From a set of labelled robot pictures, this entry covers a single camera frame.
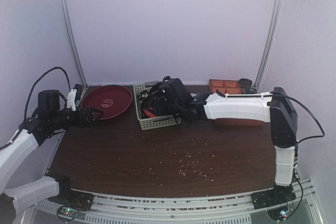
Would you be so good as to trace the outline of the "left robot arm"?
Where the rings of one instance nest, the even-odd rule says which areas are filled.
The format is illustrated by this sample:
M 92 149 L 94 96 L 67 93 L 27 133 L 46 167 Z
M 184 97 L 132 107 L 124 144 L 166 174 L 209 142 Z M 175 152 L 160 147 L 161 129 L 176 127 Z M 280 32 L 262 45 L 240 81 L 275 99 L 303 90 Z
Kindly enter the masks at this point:
M 1 209 L 17 215 L 38 202 L 53 198 L 64 205 L 82 202 L 71 189 L 70 179 L 51 174 L 34 182 L 8 189 L 6 186 L 22 162 L 38 147 L 60 130 L 71 127 L 92 127 L 101 119 L 103 111 L 76 105 L 81 89 L 71 89 L 65 97 L 58 90 L 44 90 L 38 94 L 38 106 L 32 116 L 25 118 L 14 136 L 1 147 Z

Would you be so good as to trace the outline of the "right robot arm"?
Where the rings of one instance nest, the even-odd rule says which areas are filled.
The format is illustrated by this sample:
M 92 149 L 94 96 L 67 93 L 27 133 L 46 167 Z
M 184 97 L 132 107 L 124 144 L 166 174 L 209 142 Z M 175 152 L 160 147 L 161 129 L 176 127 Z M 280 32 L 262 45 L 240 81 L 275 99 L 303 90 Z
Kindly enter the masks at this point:
M 260 203 L 270 199 L 279 204 L 296 198 L 292 179 L 297 162 L 297 112 L 286 92 L 228 94 L 219 90 L 191 95 L 179 78 L 166 77 L 149 91 L 150 110 L 156 116 L 172 115 L 190 122 L 217 119 L 241 119 L 270 123 L 271 141 L 276 150 L 276 174 L 273 189 L 255 193 Z

